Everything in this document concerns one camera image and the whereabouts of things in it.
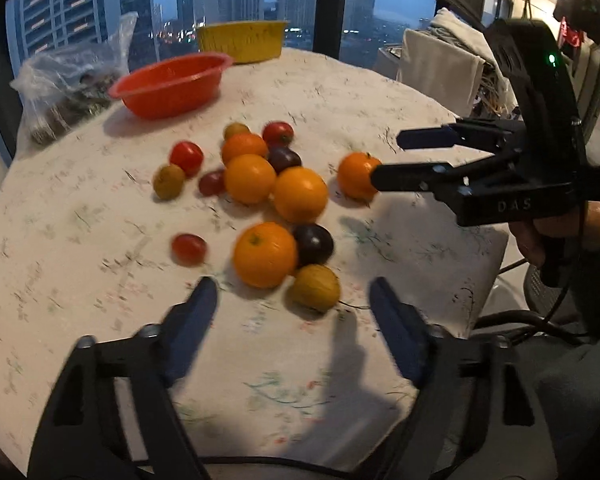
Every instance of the dark purple tomato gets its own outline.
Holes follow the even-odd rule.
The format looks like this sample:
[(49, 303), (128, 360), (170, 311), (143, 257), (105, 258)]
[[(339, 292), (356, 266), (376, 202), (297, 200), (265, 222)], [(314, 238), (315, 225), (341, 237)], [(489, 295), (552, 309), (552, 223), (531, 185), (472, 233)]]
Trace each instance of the dark purple tomato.
[(330, 232), (318, 224), (299, 225), (293, 232), (298, 244), (298, 267), (323, 265), (333, 254)]
[(202, 196), (213, 196), (224, 193), (224, 170), (205, 173), (198, 181), (198, 190)]
[(270, 148), (267, 160), (269, 161), (269, 164), (273, 166), (273, 169), (276, 170), (277, 174), (282, 173), (287, 168), (302, 166), (300, 155), (286, 146), (275, 146)]

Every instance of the orange tomato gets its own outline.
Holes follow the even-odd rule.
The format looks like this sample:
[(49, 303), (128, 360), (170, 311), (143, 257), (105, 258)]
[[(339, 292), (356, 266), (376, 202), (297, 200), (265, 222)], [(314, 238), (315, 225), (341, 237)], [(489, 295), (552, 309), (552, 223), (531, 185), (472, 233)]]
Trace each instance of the orange tomato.
[(226, 192), (246, 205), (264, 202), (275, 183), (276, 171), (259, 155), (239, 155), (224, 170)]
[(308, 168), (288, 168), (273, 188), (273, 204), (292, 224), (312, 224), (327, 205), (329, 191), (324, 180)]
[(282, 226), (264, 222), (243, 232), (234, 247), (235, 272), (256, 288), (280, 285), (296, 268), (296, 240)]
[(261, 136), (256, 134), (235, 134), (222, 146), (222, 161), (227, 165), (232, 158), (239, 155), (267, 156), (269, 148)]
[(338, 167), (338, 186), (349, 198), (371, 202), (378, 190), (371, 184), (371, 172), (381, 162), (368, 153), (350, 153)]

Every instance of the white tablecloth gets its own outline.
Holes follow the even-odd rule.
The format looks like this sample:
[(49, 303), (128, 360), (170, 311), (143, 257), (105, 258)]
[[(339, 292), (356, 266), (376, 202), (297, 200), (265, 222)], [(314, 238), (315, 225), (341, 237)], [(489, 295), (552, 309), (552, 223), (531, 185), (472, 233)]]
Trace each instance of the white tablecloth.
[[(38, 419), (75, 341), (128, 337), (182, 302), (202, 275), (222, 289), (213, 326), (174, 402), (200, 455), (266, 454), (352, 468), (407, 412), (415, 390), (396, 372), (368, 310), (320, 318), (283, 291), (242, 285), (231, 266), (237, 234), (270, 207), (200, 198), (196, 181), (173, 202), (151, 179), (172, 145), (191, 139), (204, 171), (220, 165), (222, 128), (270, 120), (296, 130), (293, 148), (322, 175), (331, 198), (320, 218), (333, 234), (330, 266), (342, 299), (365, 306), (385, 276), (400, 298), (465, 335), (493, 284), (507, 236), (463, 229), (432, 197), (386, 194), (371, 207), (340, 196), (334, 168), (348, 152), (385, 162), (480, 156), (472, 150), (401, 152), (400, 129), (453, 121), (407, 86), (325, 56), (229, 69), (218, 101), (172, 120), (145, 122), (116, 105), (41, 152), (20, 154), (0, 192), (0, 446), (25, 470)], [(170, 238), (199, 234), (204, 266), (170, 259)]]

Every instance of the cherry tomato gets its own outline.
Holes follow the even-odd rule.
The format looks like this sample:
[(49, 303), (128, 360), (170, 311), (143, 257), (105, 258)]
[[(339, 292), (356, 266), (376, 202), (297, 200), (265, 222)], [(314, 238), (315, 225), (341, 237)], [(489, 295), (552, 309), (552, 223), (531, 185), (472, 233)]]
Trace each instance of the cherry tomato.
[(211, 171), (200, 177), (198, 190), (202, 196), (213, 196), (224, 193), (224, 170)]
[(205, 155), (200, 147), (188, 140), (178, 142), (172, 148), (169, 156), (169, 162), (180, 166), (188, 178), (198, 174), (203, 160), (205, 160)]
[(205, 261), (206, 242), (196, 235), (179, 234), (171, 241), (171, 251), (181, 266), (196, 266)]
[(288, 146), (294, 138), (294, 129), (291, 124), (273, 121), (262, 130), (262, 138), (269, 146)]

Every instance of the floral tablecloth pattern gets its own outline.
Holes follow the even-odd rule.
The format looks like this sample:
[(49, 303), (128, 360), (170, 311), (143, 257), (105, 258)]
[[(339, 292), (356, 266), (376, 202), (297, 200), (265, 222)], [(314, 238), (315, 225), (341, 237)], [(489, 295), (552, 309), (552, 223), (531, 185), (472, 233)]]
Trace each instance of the floral tablecloth pattern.
[[(285, 286), (250, 289), (230, 265), (237, 234), (270, 207), (201, 198), (195, 180), (177, 200), (154, 200), (152, 174), (182, 139), (220, 166), (222, 128), (254, 131), (270, 120), (296, 130), (294, 149), (328, 183), (320, 224), (332, 234), (330, 266), (344, 304), (324, 317), (290, 304)], [(430, 322), (467, 334), (493, 284), (507, 235), (459, 228), (422, 194), (378, 195), (371, 207), (338, 192), (348, 152), (384, 162), (449, 160), (456, 148), (401, 152), (404, 128), (453, 115), (415, 90), (310, 52), (229, 69), (219, 99), (202, 110), (146, 122), (118, 104), (44, 150), (24, 143), (0, 192), (0, 446), (26, 470), (46, 398), (62, 362), (85, 334), (131, 336), (182, 302), (200, 276), (220, 288), (218, 312), (189, 376), (173, 391), (201, 455), (279, 455), (351, 469), (410, 408), (376, 329), (366, 289), (385, 276)], [(178, 232), (201, 235), (210, 252), (187, 269), (170, 257)]]

